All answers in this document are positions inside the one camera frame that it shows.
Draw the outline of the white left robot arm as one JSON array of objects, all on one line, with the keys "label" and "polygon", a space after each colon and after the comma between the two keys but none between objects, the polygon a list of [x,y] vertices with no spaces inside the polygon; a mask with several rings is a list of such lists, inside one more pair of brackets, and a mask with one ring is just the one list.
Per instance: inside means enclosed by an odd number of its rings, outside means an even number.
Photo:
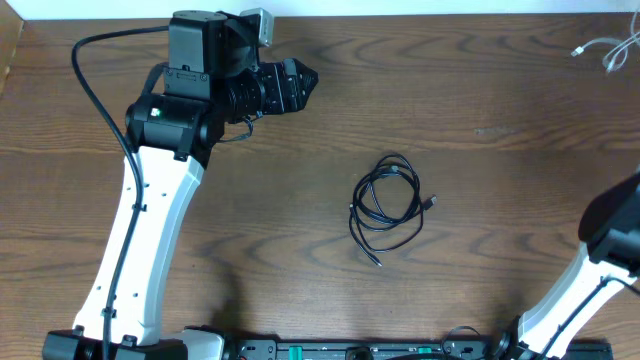
[{"label": "white left robot arm", "polygon": [[212,79],[160,63],[126,114],[122,193],[93,287],[69,330],[47,334],[45,359],[226,359],[223,335],[164,335],[168,273],[186,210],[224,126],[302,110],[319,82],[288,58]]}]

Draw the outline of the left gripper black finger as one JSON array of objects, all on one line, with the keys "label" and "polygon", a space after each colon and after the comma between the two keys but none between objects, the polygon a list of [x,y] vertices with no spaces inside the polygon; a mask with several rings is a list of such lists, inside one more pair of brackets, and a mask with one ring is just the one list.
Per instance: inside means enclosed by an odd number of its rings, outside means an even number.
[{"label": "left gripper black finger", "polygon": [[318,73],[295,58],[284,59],[282,64],[285,75],[303,86],[316,86],[319,82]]},{"label": "left gripper black finger", "polygon": [[309,101],[309,98],[311,96],[311,93],[313,92],[315,87],[316,87],[315,83],[301,84],[299,86],[298,95],[297,95],[297,104],[298,104],[299,110],[303,110],[306,107]]}]

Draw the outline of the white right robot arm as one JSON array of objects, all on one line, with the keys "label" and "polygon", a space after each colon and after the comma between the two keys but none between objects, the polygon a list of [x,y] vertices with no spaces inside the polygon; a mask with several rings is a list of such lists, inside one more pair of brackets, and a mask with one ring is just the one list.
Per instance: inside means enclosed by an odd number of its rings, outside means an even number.
[{"label": "white right robot arm", "polygon": [[592,200],[579,223],[574,259],[549,292],[515,321],[508,359],[560,359],[575,335],[639,279],[639,175]]}]

